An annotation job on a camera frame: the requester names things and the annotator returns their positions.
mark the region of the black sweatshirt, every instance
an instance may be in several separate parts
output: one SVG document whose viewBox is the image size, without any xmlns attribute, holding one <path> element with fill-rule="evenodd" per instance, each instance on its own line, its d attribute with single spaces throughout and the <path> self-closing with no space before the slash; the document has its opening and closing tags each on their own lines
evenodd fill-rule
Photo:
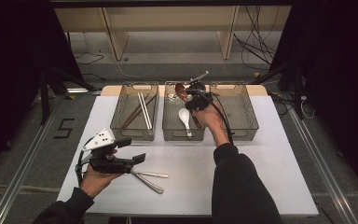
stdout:
<svg viewBox="0 0 358 224">
<path fill-rule="evenodd" d="M 213 153 L 213 223 L 282 223 L 275 202 L 257 175 L 252 161 L 238 149 L 223 144 Z M 34 223 L 77 223 L 94 204 L 81 189 L 74 188 L 66 202 L 55 202 Z"/>
</svg>

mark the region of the person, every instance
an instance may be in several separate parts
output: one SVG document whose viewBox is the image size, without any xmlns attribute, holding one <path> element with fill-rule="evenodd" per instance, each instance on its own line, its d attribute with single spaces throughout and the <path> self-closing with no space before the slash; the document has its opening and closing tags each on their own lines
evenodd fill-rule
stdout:
<svg viewBox="0 0 358 224">
<path fill-rule="evenodd" d="M 223 120 L 212 105 L 192 116 L 209 128 L 216 150 L 212 192 L 213 223 L 282 223 L 278 209 L 257 175 L 252 161 L 229 143 Z M 100 174 L 90 166 L 80 189 L 74 188 L 67 202 L 55 202 L 34 223 L 78 223 L 93 205 L 93 198 L 106 188 L 116 174 Z"/>
</svg>

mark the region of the desk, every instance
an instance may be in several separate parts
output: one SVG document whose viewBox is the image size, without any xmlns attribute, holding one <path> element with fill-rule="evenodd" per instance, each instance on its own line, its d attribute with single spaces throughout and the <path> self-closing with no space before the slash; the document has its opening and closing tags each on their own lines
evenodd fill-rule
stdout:
<svg viewBox="0 0 358 224">
<path fill-rule="evenodd" d="M 296 158 L 284 133 L 281 121 L 263 87 L 249 90 L 260 126 L 254 141 L 236 142 L 240 153 L 255 164 L 257 172 L 278 206 L 282 216 L 314 217 L 318 215 L 310 191 L 299 170 Z M 103 94 L 114 95 L 119 87 L 105 88 Z M 99 96 L 89 114 L 76 154 L 62 184 L 58 200 L 66 201 L 77 186 L 75 164 L 86 141 L 101 129 L 109 127 L 118 97 Z M 162 134 L 163 98 L 159 99 L 156 139 L 120 148 L 119 158 L 146 153 L 137 171 L 161 172 L 168 179 L 147 177 L 164 188 L 157 194 L 133 175 L 115 179 L 95 199 L 89 214 L 116 217 L 208 217 L 211 215 L 213 184 L 213 150 L 211 133 L 206 130 L 202 142 L 165 142 Z"/>
</svg>

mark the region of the gray floor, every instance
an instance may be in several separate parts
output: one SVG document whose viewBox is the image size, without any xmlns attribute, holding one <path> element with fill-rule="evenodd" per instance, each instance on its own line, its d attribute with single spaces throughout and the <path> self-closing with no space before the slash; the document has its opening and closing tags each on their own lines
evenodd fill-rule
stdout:
<svg viewBox="0 0 358 224">
<path fill-rule="evenodd" d="M 245 32 L 238 33 L 240 38 L 247 35 Z M 276 48 L 279 38 L 280 33 L 273 32 L 266 41 Z M 83 52 L 103 55 L 103 58 L 95 63 L 79 65 L 82 73 L 93 73 L 105 78 L 101 80 L 95 76 L 85 76 L 88 83 L 97 87 L 120 84 L 126 80 L 141 80 L 139 78 L 158 81 L 186 80 L 204 73 L 205 70 L 211 73 L 205 80 L 250 82 L 255 79 L 254 72 L 265 73 L 264 70 L 250 69 L 242 63 L 241 46 L 236 41 L 233 43 L 230 59 L 223 60 L 215 33 L 131 33 L 123 60 L 118 62 L 120 67 L 113 60 L 104 34 L 71 34 L 71 39 L 75 55 Z M 98 58 L 100 56 L 84 55 L 77 61 L 88 63 Z M 267 64 L 262 64 L 247 52 L 243 53 L 242 58 L 253 66 L 268 68 Z M 278 91 L 277 80 L 279 76 L 265 83 L 266 89 Z M 73 83 L 66 85 L 77 87 Z M 76 95 L 74 100 L 63 101 L 4 223 L 30 223 L 38 213 L 56 200 L 95 97 L 96 95 L 92 94 Z M 57 99 L 51 99 L 50 102 L 54 105 Z M 282 104 L 277 103 L 276 108 L 280 114 L 285 111 Z M 305 105 L 305 109 L 312 110 L 309 105 Z M 73 128 L 73 131 L 69 138 L 54 139 L 54 136 L 62 135 L 62 131 L 58 129 L 63 119 L 74 119 L 65 123 Z M 11 150 L 3 151 L 0 155 L 0 198 L 28 153 L 40 128 L 40 120 L 41 103 L 36 98 L 11 139 Z M 358 218 L 356 175 L 345 159 L 337 155 L 336 144 L 317 113 L 313 119 L 304 120 Z M 310 192 L 315 202 L 325 211 L 324 213 L 321 210 L 319 216 L 307 219 L 284 217 L 284 223 L 344 223 L 289 113 L 282 116 L 282 125 Z M 87 223 L 107 223 L 108 217 L 87 216 L 86 220 Z"/>
</svg>

